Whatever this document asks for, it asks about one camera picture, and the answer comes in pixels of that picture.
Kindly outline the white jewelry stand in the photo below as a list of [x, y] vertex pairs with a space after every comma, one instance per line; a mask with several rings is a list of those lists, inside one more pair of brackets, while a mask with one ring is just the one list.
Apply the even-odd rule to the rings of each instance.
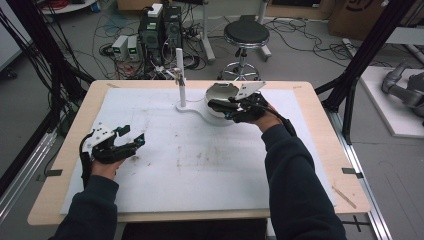
[[[176, 60], [177, 60], [177, 68], [181, 69], [184, 74], [184, 61], [183, 61], [183, 50], [181, 48], [177, 48], [175, 50]], [[217, 118], [211, 115], [207, 109], [204, 102], [206, 90], [203, 97], [200, 100], [189, 101], [186, 99], [186, 78], [185, 85], [178, 86], [179, 87], [179, 97], [180, 100], [176, 103], [176, 109], [180, 113], [194, 113], [199, 115], [205, 122], [214, 126], [229, 126], [232, 125], [232, 122], [226, 120], [225, 118]]]

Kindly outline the black round stool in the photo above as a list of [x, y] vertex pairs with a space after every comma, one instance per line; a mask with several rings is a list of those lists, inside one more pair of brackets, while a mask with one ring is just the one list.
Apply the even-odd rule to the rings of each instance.
[[259, 71], [246, 61], [248, 49], [264, 47], [270, 38], [268, 29], [255, 20], [255, 17], [241, 16], [239, 20], [229, 23], [224, 28], [224, 39], [236, 46], [237, 62], [228, 64], [219, 73], [218, 80], [257, 81]]

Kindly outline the white floor platform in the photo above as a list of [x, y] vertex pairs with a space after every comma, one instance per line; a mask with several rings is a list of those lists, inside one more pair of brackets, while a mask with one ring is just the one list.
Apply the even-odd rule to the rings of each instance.
[[424, 118], [381, 90], [383, 79], [390, 71], [389, 67], [369, 66], [361, 76], [361, 83], [392, 136], [424, 139]]

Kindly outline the thin wooden stick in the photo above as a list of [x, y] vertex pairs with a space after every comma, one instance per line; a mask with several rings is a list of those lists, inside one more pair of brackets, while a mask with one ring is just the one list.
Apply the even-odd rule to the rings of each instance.
[[332, 186], [332, 189], [334, 190], [335, 193], [337, 193], [342, 199], [344, 199], [353, 209], [357, 208], [357, 205], [350, 200], [347, 195], [345, 195], [341, 190], [339, 190], [337, 187]]

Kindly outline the white foam mat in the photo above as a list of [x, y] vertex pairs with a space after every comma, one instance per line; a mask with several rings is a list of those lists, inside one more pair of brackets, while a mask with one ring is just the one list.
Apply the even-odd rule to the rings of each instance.
[[115, 178], [120, 213], [265, 210], [269, 190], [266, 156], [256, 126], [211, 114], [179, 111], [175, 88], [112, 88], [94, 121], [112, 129], [129, 126], [116, 139], [139, 135], [145, 144]]

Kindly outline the brown cardboard box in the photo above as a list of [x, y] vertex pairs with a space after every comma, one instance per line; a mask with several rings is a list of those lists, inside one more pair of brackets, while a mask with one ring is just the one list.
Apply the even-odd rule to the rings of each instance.
[[329, 34], [364, 40], [384, 9], [384, 0], [336, 0], [328, 22]]

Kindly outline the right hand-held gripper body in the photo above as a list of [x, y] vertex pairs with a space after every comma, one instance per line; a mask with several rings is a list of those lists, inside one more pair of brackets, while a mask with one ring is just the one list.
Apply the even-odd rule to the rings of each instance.
[[230, 113], [230, 119], [235, 123], [241, 123], [261, 118], [268, 106], [268, 102], [260, 92], [265, 85], [264, 81], [242, 84], [236, 95], [229, 98], [229, 101], [236, 105], [236, 109]]

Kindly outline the white bench power supply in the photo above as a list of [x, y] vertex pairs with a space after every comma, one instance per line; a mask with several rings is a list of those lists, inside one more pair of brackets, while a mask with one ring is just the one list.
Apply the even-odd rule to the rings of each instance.
[[138, 39], [135, 35], [128, 37], [128, 55], [131, 61], [139, 61], [139, 47], [138, 47]]
[[119, 36], [112, 44], [112, 50], [115, 59], [118, 61], [124, 61], [128, 56], [128, 37], [126, 35]]

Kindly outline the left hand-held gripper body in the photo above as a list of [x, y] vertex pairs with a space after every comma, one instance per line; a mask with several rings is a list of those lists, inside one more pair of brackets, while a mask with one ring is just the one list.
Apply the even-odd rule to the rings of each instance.
[[81, 147], [86, 146], [91, 150], [91, 152], [81, 151], [81, 163], [90, 164], [95, 159], [101, 163], [110, 164], [135, 155], [137, 148], [130, 147], [129, 144], [131, 142], [122, 146], [114, 145], [117, 136], [115, 129], [110, 129], [106, 125], [99, 123], [81, 141]]

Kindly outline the person's right hand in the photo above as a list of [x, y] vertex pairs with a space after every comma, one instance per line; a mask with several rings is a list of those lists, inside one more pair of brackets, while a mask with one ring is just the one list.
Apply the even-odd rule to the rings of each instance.
[[254, 121], [254, 124], [262, 133], [265, 133], [269, 128], [281, 125], [282, 121], [273, 113], [266, 111], [262, 117]]

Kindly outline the silver aluminium rail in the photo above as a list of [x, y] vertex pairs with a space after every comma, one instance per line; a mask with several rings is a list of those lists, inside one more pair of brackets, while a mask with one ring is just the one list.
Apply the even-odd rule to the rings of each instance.
[[0, 225], [8, 217], [17, 200], [53, 147], [56, 139], [57, 132], [52, 131], [51, 133], [45, 133], [39, 141], [34, 141], [35, 146], [29, 152], [29, 155], [24, 158], [23, 166], [0, 197]]
[[374, 197], [374, 194], [371, 190], [370, 184], [366, 178], [366, 175], [363, 171], [359, 158], [355, 152], [355, 149], [352, 145], [348, 144], [348, 141], [342, 135], [342, 119], [338, 113], [330, 113], [327, 111], [327, 116], [331, 122], [339, 142], [342, 145], [343, 150], [345, 151], [347, 158], [352, 165], [352, 170], [354, 175], [357, 177], [359, 184], [361, 185], [364, 194], [370, 204], [370, 210], [366, 213], [367, 222], [370, 224], [370, 227], [373, 231], [376, 240], [392, 240], [391, 233], [388, 229], [386, 221], [380, 211], [378, 203]]

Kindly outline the white egg-shaped bowl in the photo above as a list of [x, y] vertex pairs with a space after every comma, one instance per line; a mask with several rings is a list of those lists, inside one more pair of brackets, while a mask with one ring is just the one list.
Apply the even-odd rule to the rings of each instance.
[[[206, 90], [204, 102], [207, 105], [212, 99], [227, 101], [229, 97], [234, 97], [238, 92], [239, 88], [232, 83], [216, 82]], [[211, 115], [221, 119], [224, 118], [224, 114], [222, 112], [216, 112], [208, 105], [206, 106], [206, 109]]]

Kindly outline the black metal frame post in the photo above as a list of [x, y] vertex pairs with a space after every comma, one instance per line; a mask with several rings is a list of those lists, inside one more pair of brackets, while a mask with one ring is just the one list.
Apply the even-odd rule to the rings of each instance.
[[5, 2], [32, 43], [23, 37], [3, 10], [0, 10], [0, 23], [29, 58], [37, 76], [48, 89], [49, 102], [57, 108], [68, 103], [80, 103], [87, 94], [83, 84], [90, 86], [94, 78], [82, 71], [76, 59], [74, 64], [71, 64], [65, 58], [48, 27], [48, 21], [34, 0], [5, 0]]
[[415, 1], [389, 0], [370, 33], [366, 36], [342, 74], [315, 89], [317, 95], [331, 90], [329, 96], [322, 101], [323, 108], [331, 113], [337, 113], [340, 104], [345, 102], [341, 133], [348, 145], [352, 144], [351, 124], [357, 83]]

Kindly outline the black computer tower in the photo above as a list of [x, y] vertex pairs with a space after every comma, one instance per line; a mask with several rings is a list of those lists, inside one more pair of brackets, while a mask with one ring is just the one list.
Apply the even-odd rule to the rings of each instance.
[[181, 7], [168, 6], [164, 12], [165, 33], [170, 48], [182, 47]]
[[150, 65], [162, 65], [162, 46], [164, 43], [164, 26], [162, 15], [149, 17], [148, 13], [142, 14], [138, 28], [144, 61]]

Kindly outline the person's left hand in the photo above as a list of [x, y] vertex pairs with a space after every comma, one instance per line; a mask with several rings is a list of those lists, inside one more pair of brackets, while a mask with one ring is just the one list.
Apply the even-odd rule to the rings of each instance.
[[98, 160], [94, 160], [92, 162], [91, 174], [95, 176], [101, 176], [110, 180], [114, 180], [116, 176], [116, 171], [124, 162], [125, 160], [122, 159], [114, 163], [105, 164], [105, 163], [101, 163]]

